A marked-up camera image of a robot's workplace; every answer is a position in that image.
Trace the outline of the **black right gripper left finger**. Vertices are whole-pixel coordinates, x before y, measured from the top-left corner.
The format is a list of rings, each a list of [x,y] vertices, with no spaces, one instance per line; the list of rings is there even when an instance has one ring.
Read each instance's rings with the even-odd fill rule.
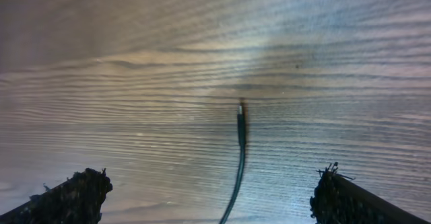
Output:
[[[113,186],[106,170],[75,172],[54,188],[1,215],[1,224],[98,224]]]

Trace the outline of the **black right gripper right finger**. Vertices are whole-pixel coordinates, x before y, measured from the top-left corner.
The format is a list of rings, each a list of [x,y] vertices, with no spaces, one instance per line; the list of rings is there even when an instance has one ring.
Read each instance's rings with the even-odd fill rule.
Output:
[[[317,172],[310,216],[318,224],[428,224],[339,174],[337,162]]]

